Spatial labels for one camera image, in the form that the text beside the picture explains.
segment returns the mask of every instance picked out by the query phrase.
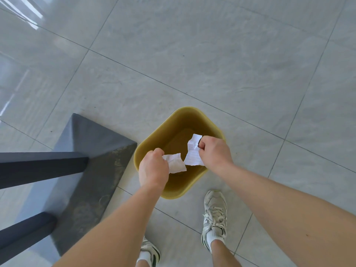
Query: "yellow trash can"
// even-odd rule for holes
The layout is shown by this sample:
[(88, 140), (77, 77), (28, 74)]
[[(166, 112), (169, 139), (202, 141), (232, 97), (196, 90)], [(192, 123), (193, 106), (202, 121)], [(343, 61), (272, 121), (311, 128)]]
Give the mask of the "yellow trash can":
[[(195, 107), (179, 108), (137, 147), (133, 157), (136, 170), (139, 170), (146, 153), (155, 148), (161, 148), (165, 154), (181, 153), (184, 160), (188, 153), (187, 143), (193, 134), (225, 140), (222, 131), (201, 110)], [(186, 172), (171, 173), (162, 197), (181, 197), (206, 171), (204, 166), (187, 166)]]

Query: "sneaker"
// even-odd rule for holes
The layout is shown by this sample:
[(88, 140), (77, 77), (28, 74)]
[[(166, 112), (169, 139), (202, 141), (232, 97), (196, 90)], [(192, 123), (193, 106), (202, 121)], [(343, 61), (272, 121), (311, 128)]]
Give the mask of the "sneaker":
[(144, 240), (142, 241), (141, 250), (148, 251), (151, 254), (151, 264), (152, 267), (156, 267), (157, 263), (161, 259), (161, 252), (157, 247), (154, 246), (149, 240), (144, 236)]
[(224, 195), (220, 191), (209, 190), (204, 198), (204, 208), (202, 244), (210, 251), (209, 244), (207, 243), (207, 233), (212, 227), (221, 229), (221, 237), (225, 241), (228, 206)]

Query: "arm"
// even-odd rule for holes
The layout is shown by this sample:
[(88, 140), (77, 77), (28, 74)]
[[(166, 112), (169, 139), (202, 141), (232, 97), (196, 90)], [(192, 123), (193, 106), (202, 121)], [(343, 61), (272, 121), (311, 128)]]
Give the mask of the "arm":
[(199, 147), (204, 164), (238, 194), (297, 266), (356, 266), (356, 216), (235, 166), (223, 140), (204, 136)]
[(168, 181), (164, 152), (150, 151), (140, 163), (141, 188), (80, 239), (54, 267), (135, 266), (149, 217)]

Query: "white paper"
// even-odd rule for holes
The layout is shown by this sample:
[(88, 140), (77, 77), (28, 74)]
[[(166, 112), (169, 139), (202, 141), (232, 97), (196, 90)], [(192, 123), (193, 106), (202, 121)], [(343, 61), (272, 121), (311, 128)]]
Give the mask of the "white paper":
[(162, 156), (168, 162), (169, 173), (186, 172), (187, 168), (178, 154), (165, 154)]
[(184, 164), (189, 166), (204, 166), (202, 159), (199, 155), (200, 148), (198, 147), (198, 143), (202, 135), (193, 134), (193, 137), (188, 141), (188, 153), (184, 159)]

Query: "person's right shoe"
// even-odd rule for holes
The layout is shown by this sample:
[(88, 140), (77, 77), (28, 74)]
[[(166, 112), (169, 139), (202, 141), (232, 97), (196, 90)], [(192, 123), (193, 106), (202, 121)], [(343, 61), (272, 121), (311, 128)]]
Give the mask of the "person's right shoe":
[(215, 239), (225, 243), (228, 207), (224, 195), (217, 190), (210, 190), (204, 198), (204, 225), (202, 244), (210, 251), (210, 244)]
[(142, 241), (141, 251), (148, 251), (151, 254), (151, 265), (152, 267), (156, 267), (157, 263), (161, 259), (161, 253), (157, 247), (144, 236), (144, 240)]

